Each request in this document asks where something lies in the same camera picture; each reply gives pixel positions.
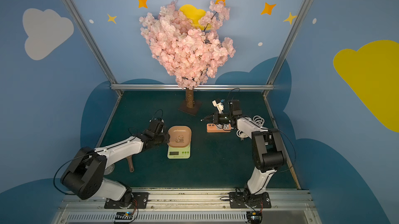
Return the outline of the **green electronic kitchen scale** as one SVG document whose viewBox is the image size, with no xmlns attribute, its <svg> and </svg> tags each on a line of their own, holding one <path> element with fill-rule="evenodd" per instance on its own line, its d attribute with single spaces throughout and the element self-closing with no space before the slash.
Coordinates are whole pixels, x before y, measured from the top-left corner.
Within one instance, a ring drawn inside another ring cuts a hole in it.
<svg viewBox="0 0 399 224">
<path fill-rule="evenodd" d="M 188 159 L 191 156 L 191 145 L 185 147 L 168 147 L 167 157 L 169 159 Z"/>
</svg>

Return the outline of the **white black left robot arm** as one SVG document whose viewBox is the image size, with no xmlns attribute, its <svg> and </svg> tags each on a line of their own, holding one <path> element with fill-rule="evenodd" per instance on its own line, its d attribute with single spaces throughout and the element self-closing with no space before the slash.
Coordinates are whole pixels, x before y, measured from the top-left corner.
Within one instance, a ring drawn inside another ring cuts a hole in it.
<svg viewBox="0 0 399 224">
<path fill-rule="evenodd" d="M 169 143 L 162 118 L 150 121 L 142 133 L 113 145 L 91 149 L 81 148 L 61 176 L 60 182 L 82 200 L 102 197 L 128 205 L 132 190 L 126 185 L 104 178 L 107 168 L 129 156 Z"/>
</svg>

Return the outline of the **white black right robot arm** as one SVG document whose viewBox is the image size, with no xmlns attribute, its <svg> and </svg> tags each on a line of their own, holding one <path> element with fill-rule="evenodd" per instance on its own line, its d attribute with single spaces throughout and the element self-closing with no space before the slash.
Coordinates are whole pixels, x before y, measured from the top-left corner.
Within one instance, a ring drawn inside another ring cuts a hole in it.
<svg viewBox="0 0 399 224">
<path fill-rule="evenodd" d="M 266 192 L 266 187 L 272 176 L 286 162 L 282 142 L 275 141 L 271 129 L 244 115 L 238 100 L 228 102 L 228 113 L 224 113 L 223 102 L 224 100 L 220 99 L 213 100 L 212 104 L 216 108 L 216 112 L 206 116 L 203 120 L 217 128 L 230 125 L 251 139 L 252 160 L 255 168 L 247 182 L 246 189 L 247 194 L 251 197 L 261 195 Z"/>
</svg>

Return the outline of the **pink white power strip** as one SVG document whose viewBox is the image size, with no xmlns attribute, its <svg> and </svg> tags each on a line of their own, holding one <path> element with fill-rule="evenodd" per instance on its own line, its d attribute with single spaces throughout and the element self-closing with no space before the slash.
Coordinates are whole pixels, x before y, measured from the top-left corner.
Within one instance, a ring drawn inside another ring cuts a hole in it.
<svg viewBox="0 0 399 224">
<path fill-rule="evenodd" d="M 208 133 L 229 133 L 230 131 L 224 131 L 222 129 L 222 126 L 224 124 L 213 124 L 213 123 L 208 123 L 206 126 L 207 132 Z"/>
</svg>

